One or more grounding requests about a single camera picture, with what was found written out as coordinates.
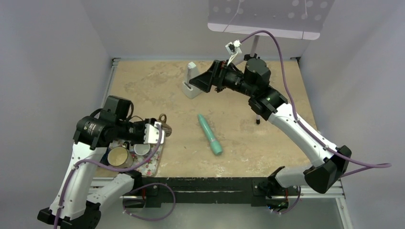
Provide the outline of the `brown striped mug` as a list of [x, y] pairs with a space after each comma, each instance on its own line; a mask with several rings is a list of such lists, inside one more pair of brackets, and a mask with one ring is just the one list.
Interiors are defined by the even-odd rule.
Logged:
[[165, 132], [165, 136], [170, 137], [170, 135], [172, 134], [172, 127], [167, 124], [167, 115], [164, 113], [160, 114], [158, 117], [158, 122], [161, 123], [161, 127], [162, 130], [164, 130]]

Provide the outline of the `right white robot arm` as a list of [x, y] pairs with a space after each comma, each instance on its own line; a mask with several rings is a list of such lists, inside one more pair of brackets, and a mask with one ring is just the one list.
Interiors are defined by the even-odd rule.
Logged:
[[280, 194], [287, 187], [309, 186], [324, 194], [346, 172], [351, 150], [338, 147], [322, 137], [300, 116], [294, 117], [292, 104], [279, 91], [269, 85], [271, 71], [266, 63], [257, 58], [247, 61], [244, 71], [234, 64], [215, 60], [210, 68], [189, 80], [189, 83], [203, 92], [216, 92], [229, 88], [249, 96], [251, 109], [286, 134], [307, 156], [309, 166], [279, 167], [268, 177], [268, 188]]

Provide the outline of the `cream mug black handle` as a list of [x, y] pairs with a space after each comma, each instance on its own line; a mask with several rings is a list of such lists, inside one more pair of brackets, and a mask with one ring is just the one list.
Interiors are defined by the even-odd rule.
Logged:
[[120, 146], [115, 146], [109, 149], [107, 155], [108, 163], [115, 168], [132, 167], [134, 159], [130, 153], [130, 143], [125, 141]]

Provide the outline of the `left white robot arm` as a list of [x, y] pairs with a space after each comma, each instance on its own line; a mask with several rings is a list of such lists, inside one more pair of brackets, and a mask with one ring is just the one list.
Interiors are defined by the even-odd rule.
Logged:
[[161, 144], [161, 122], [155, 118], [132, 122], [133, 111], [130, 100], [110, 95], [102, 108], [78, 121], [63, 183], [53, 203], [39, 211], [39, 221], [55, 229], [94, 229], [103, 210], [116, 198], [141, 192], [141, 174], [134, 165], [118, 168], [118, 176], [110, 184], [94, 196], [88, 193], [95, 171], [113, 141]]

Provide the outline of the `blue-grey mug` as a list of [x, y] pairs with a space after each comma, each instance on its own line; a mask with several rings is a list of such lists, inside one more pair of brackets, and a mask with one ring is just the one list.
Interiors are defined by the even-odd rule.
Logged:
[[145, 156], [150, 152], [150, 144], [135, 144], [133, 146], [134, 153], [138, 156]]

